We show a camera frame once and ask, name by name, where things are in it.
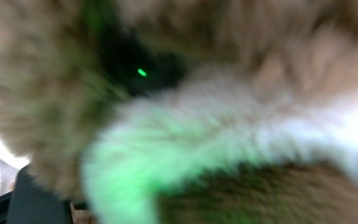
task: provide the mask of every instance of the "bright light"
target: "bright light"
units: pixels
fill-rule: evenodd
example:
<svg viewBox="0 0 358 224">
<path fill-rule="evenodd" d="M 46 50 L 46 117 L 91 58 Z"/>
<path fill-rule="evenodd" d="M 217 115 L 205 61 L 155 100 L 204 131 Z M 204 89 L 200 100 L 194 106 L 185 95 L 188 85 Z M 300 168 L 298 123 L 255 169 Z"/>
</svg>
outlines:
<svg viewBox="0 0 358 224">
<path fill-rule="evenodd" d="M 139 75 L 141 75 L 143 77 L 147 77 L 147 73 L 141 68 L 138 68 L 138 73 L 139 73 Z"/>
</svg>

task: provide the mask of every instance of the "fluffy fur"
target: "fluffy fur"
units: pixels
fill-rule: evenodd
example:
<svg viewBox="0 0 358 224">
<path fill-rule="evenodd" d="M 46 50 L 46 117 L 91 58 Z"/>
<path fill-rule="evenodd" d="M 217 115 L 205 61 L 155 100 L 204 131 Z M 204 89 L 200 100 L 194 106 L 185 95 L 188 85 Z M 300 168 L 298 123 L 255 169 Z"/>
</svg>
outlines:
<svg viewBox="0 0 358 224">
<path fill-rule="evenodd" d="M 0 1 L 0 134 L 41 184 L 102 223 L 358 222 L 358 0 L 113 2 L 177 88 L 116 102 L 81 2 Z"/>
</svg>

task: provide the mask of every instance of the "cat face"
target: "cat face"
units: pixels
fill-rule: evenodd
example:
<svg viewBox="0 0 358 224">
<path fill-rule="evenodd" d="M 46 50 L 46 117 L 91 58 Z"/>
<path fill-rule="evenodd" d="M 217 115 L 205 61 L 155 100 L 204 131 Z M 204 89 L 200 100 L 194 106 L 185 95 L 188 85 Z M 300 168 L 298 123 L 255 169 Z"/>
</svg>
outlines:
<svg viewBox="0 0 358 224">
<path fill-rule="evenodd" d="M 0 2 L 0 135 L 102 223 L 356 222 L 358 1 Z"/>
</svg>

